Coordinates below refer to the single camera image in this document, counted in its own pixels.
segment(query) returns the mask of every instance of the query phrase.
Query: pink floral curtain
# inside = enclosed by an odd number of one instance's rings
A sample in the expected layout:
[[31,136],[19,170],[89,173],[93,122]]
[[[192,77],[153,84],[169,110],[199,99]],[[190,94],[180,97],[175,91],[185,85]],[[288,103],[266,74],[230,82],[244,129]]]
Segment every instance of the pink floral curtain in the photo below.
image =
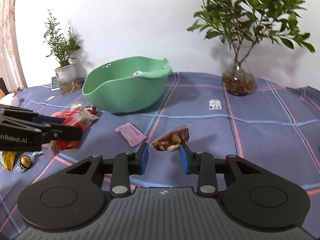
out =
[[0,77],[9,91],[27,87],[16,40],[15,0],[0,0]]

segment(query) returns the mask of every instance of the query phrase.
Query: crosshair logo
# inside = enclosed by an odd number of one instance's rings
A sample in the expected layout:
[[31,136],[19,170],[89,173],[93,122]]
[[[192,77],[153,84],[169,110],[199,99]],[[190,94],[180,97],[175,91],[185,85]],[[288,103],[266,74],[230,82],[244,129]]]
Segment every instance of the crosshair logo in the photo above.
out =
[[167,195],[169,193],[169,191],[163,189],[159,192],[161,195]]

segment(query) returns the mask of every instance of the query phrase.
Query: white wall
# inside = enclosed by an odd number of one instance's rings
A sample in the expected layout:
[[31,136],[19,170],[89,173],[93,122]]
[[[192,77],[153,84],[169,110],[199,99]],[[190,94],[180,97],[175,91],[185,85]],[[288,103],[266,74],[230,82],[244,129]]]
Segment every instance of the white wall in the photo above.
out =
[[[319,0],[306,0],[302,31],[310,31],[317,54],[306,49],[292,51],[263,42],[248,63],[257,77],[280,85],[310,85],[320,89]],[[20,60],[28,86],[50,83],[54,57],[45,58],[42,45],[47,9],[64,31],[71,26],[83,39],[80,62],[85,72],[112,60],[146,56],[169,59],[174,71],[208,72],[221,75],[231,62],[228,47],[219,40],[204,41],[204,34],[189,33],[193,13],[202,0],[16,0],[16,32]]]

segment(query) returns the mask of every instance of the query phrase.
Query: soil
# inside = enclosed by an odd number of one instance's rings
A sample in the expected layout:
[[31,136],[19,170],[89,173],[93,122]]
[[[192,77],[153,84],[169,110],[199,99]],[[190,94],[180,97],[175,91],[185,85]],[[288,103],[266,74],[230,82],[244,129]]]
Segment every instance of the soil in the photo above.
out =
[[81,88],[81,82],[79,80],[73,80],[70,82],[59,83],[60,92],[62,95],[66,95],[77,91]]
[[225,72],[222,75],[222,83],[226,87],[228,93],[235,96],[245,96],[252,92],[255,86],[254,76],[249,73],[244,73],[241,79],[235,80],[234,75]]

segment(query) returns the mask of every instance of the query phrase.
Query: gray ribbed panel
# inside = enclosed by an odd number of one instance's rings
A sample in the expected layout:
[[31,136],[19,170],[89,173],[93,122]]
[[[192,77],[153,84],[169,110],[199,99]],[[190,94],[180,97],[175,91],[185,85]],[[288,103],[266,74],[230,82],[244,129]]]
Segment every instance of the gray ribbed panel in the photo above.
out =
[[191,188],[137,188],[113,199],[91,225],[65,233],[28,228],[16,240],[312,240],[301,228],[263,233],[227,217],[214,199]]

